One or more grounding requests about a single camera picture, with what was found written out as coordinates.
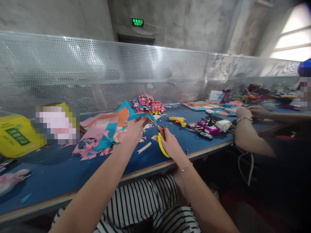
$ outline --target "yellow box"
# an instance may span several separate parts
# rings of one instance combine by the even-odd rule
[[[43,145],[29,119],[0,111],[0,153],[5,157],[21,157]]]

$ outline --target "green exit sign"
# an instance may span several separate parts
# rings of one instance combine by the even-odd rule
[[[142,19],[131,18],[132,26],[144,28],[145,23]]]

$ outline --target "hand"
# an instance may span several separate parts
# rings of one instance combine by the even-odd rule
[[[249,106],[247,109],[259,120],[269,119],[273,114],[262,106]]]
[[[133,143],[138,144],[143,136],[144,127],[149,123],[147,116],[133,119],[127,123],[127,131],[124,140],[130,140]]]
[[[252,113],[245,107],[239,107],[239,109],[236,111],[236,117],[252,117]]]
[[[165,141],[161,139],[161,142],[169,157],[177,163],[180,169],[185,169],[190,166],[190,161],[180,147],[176,137],[168,130],[168,128],[165,128],[164,132]]]

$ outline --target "beaded bracelet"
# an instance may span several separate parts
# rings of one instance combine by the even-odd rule
[[[238,124],[239,123],[239,121],[240,120],[243,120],[243,119],[248,119],[248,120],[250,120],[251,121],[251,123],[253,123],[253,119],[251,118],[251,117],[240,117],[237,121],[236,121],[236,124]]]
[[[193,165],[193,164],[191,163],[190,166],[187,167],[186,169],[182,169],[182,170],[179,170],[179,169],[178,169],[178,171],[179,171],[179,172],[186,172],[187,170],[189,170],[189,169],[192,167],[192,165]]]

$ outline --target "table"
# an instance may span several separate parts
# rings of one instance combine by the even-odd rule
[[[300,113],[299,111],[282,108],[275,108],[274,112]],[[167,109],[165,114],[159,119],[159,126],[169,128],[176,136],[182,149],[185,152],[188,150],[190,160],[215,153],[233,142],[233,134],[229,132],[216,135],[210,141],[202,138],[197,133],[189,132],[188,128],[182,128],[180,124],[168,120],[168,117],[175,116],[184,117],[187,124],[197,123],[201,118],[205,118],[206,113],[204,111],[195,112],[182,105],[180,108]],[[83,115],[80,119],[84,120],[88,117],[90,115]],[[236,119],[236,117],[224,115],[218,117],[230,121]],[[275,126],[273,122],[264,121],[255,121],[253,125],[258,132]],[[162,154],[158,143],[151,139],[156,134],[155,127],[149,128],[143,134],[143,137],[146,136],[147,140],[137,145],[119,186],[167,171],[176,166],[174,161]],[[152,145],[138,154],[137,150],[148,142],[151,142]],[[29,169],[34,172],[34,175],[17,184],[12,191],[0,197],[1,228],[66,206],[108,157],[97,156],[91,160],[80,161],[79,156],[72,156],[71,152],[75,147],[74,145],[62,149],[59,149],[59,147],[60,145],[51,145],[38,152],[25,155],[18,159],[20,164],[17,167],[7,171],[17,172],[20,169]],[[21,204],[21,199],[30,193],[32,195],[24,204]]]

